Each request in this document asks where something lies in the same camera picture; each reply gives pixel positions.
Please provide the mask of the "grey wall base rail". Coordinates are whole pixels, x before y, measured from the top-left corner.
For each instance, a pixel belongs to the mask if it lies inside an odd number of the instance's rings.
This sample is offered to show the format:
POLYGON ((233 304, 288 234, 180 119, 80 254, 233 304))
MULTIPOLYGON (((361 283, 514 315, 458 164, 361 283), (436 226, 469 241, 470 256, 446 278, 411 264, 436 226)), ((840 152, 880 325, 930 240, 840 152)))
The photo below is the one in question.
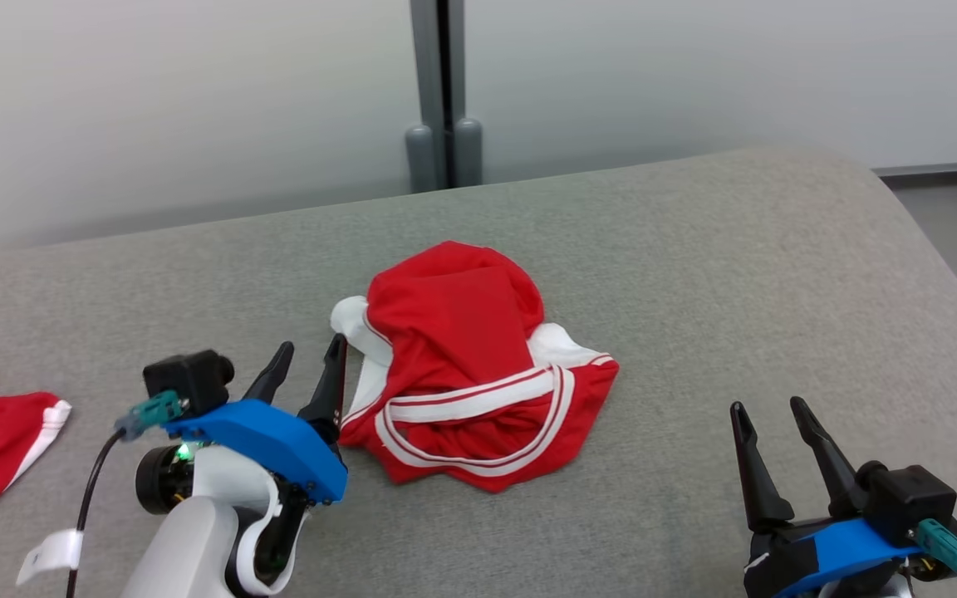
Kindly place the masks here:
POLYGON ((887 178, 924 178, 924 177, 946 177, 946 175, 957 175, 957 162, 946 164, 930 165, 909 165, 896 167, 874 168, 873 173, 877 177, 887 178))

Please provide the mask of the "red jersey with white trim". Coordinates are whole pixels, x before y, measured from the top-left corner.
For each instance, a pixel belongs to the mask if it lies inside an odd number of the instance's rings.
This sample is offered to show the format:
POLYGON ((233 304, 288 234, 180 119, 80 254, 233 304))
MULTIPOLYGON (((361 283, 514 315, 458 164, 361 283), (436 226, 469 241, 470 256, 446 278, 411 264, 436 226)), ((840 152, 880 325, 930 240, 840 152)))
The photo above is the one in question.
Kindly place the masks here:
POLYGON ((489 493, 581 453, 620 366, 547 321, 532 278, 491 248, 438 243, 331 310, 361 355, 341 442, 389 480, 444 474, 489 493))

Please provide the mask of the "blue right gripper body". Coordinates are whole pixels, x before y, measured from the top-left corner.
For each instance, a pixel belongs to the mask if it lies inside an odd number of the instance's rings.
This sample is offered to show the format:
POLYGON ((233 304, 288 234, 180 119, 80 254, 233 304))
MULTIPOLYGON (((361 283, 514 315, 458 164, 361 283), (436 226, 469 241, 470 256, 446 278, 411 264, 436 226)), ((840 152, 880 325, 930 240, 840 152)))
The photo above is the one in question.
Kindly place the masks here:
POLYGON ((928 580, 920 548, 893 546, 860 518, 790 522, 754 533, 749 548, 748 598, 908 596, 912 582, 928 580))

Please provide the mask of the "grey double partition post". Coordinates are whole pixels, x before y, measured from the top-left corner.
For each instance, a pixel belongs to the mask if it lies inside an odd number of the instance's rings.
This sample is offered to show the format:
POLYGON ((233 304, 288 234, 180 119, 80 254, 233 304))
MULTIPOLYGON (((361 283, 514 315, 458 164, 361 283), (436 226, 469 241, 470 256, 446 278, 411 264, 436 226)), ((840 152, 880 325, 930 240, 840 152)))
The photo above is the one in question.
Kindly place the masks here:
POLYGON ((468 113, 464 0, 410 0, 420 124, 404 134, 411 192, 483 184, 483 127, 468 113))

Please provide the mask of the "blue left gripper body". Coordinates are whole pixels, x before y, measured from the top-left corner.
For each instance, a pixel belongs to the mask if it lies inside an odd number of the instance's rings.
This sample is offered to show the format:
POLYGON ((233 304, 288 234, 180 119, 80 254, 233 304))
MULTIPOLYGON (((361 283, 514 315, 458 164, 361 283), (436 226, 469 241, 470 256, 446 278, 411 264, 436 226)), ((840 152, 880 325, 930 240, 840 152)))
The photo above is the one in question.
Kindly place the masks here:
POLYGON ((336 436, 259 400, 239 400, 197 417, 164 424, 183 440, 232 449, 307 492, 309 500, 332 504, 343 499, 348 468, 333 443, 336 436))

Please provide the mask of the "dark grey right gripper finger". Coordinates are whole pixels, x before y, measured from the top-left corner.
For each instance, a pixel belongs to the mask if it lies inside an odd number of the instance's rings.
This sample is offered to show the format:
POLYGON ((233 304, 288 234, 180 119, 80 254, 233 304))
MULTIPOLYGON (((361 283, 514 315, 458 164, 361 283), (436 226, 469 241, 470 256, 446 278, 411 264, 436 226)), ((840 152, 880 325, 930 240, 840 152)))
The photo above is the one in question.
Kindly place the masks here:
POLYGON ((829 515, 856 517, 866 502, 865 492, 856 484, 856 470, 802 397, 790 398, 790 408, 801 438, 819 466, 829 496, 829 515))
POLYGON ((730 425, 748 529, 757 534, 786 527, 794 519, 793 506, 778 489, 758 449, 758 434, 741 402, 730 405, 730 425))

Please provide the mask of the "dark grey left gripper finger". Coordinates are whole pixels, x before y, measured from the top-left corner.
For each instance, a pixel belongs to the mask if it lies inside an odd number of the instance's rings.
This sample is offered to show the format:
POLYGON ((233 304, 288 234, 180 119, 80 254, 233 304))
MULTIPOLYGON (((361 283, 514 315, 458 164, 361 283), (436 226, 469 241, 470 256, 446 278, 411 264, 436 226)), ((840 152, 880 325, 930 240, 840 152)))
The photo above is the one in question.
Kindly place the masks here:
POLYGON ((269 363, 263 367, 258 377, 251 383, 249 389, 244 391, 243 400, 256 400, 261 401, 262 404, 272 404, 277 390, 280 389, 282 382, 287 378, 293 355, 295 355, 295 345, 291 341, 281 343, 269 363))
POLYGON ((343 394, 346 385, 348 341, 335 334, 322 359, 323 371, 317 386, 297 417, 306 421, 330 449, 338 449, 341 438, 343 394))

